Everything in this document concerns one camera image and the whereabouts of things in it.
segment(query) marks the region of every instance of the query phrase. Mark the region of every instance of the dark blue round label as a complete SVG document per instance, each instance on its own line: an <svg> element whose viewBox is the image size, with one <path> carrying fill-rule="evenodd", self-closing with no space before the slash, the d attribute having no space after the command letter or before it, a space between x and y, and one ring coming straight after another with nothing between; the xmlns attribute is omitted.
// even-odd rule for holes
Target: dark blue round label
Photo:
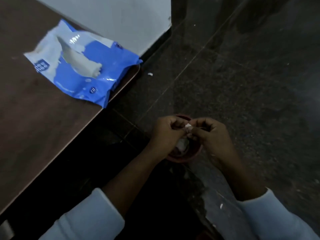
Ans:
<svg viewBox="0 0 320 240"><path fill-rule="evenodd" d="M96 92L96 88L95 87L92 87L91 89L90 89L90 93L95 93Z"/></svg>

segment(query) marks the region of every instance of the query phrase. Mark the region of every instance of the tissue pack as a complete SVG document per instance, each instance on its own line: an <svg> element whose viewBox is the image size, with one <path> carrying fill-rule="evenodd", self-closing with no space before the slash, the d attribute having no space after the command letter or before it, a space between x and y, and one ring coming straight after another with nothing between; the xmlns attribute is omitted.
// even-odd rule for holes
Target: tissue pack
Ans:
<svg viewBox="0 0 320 240"><path fill-rule="evenodd" d="M117 42L78 31L63 19L24 55L62 92L103 108L130 66L142 62Z"/></svg>

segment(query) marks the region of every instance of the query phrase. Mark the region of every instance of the sleeve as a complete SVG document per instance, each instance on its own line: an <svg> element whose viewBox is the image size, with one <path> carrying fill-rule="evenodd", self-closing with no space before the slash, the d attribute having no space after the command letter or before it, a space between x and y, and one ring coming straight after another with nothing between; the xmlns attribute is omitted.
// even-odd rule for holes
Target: sleeve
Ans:
<svg viewBox="0 0 320 240"><path fill-rule="evenodd" d="M114 239L125 221L110 200L96 188L82 202L63 214L40 240Z"/></svg>
<svg viewBox="0 0 320 240"><path fill-rule="evenodd" d="M238 204L261 240L320 239L307 223L289 212L270 189L259 198L238 201Z"/></svg>

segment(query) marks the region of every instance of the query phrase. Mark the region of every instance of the wooden table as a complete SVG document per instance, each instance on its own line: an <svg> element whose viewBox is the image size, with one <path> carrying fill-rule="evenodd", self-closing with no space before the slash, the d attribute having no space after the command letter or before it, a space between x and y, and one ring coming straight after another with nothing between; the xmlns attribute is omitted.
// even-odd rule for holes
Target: wooden table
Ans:
<svg viewBox="0 0 320 240"><path fill-rule="evenodd" d="M102 110L61 92L23 55L61 18L36 0L0 0L0 214Z"/></svg>

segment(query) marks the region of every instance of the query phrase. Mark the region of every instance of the person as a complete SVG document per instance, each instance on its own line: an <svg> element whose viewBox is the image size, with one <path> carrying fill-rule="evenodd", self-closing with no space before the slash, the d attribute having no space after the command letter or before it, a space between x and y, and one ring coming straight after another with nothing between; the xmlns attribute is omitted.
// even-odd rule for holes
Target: person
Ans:
<svg viewBox="0 0 320 240"><path fill-rule="evenodd" d="M159 118L145 149L104 187L63 214L40 239L114 239L124 228L126 212L154 167L186 134L196 137L218 162L238 204L260 239L319 239L311 227L290 213L272 190L253 179L240 160L226 126L211 118L191 121Z"/></svg>

